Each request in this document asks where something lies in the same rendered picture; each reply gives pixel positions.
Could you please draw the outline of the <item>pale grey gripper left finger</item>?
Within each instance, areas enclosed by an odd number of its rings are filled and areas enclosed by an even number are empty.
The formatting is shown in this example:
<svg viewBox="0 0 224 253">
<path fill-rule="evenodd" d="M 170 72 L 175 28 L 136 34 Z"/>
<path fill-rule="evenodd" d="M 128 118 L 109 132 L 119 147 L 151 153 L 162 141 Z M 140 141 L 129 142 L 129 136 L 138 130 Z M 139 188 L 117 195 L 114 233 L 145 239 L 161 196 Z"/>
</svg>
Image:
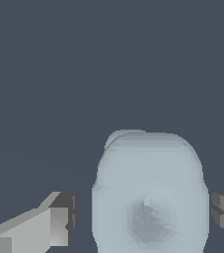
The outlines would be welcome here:
<svg viewBox="0 0 224 253">
<path fill-rule="evenodd" d="M 0 253 L 46 253 L 67 246 L 78 218 L 78 194 L 52 192 L 36 209 L 0 224 Z"/>
</svg>

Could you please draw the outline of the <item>pale blue rounded object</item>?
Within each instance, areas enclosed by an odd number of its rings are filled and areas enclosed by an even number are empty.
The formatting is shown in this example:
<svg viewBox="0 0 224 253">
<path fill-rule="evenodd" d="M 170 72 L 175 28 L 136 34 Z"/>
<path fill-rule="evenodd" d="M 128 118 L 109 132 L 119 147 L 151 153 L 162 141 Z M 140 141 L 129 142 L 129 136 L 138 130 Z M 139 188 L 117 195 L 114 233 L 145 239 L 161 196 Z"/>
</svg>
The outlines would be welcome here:
<svg viewBox="0 0 224 253">
<path fill-rule="evenodd" d="M 92 189 L 98 253 L 203 253 L 209 194 L 193 147 L 173 133 L 121 129 Z"/>
</svg>

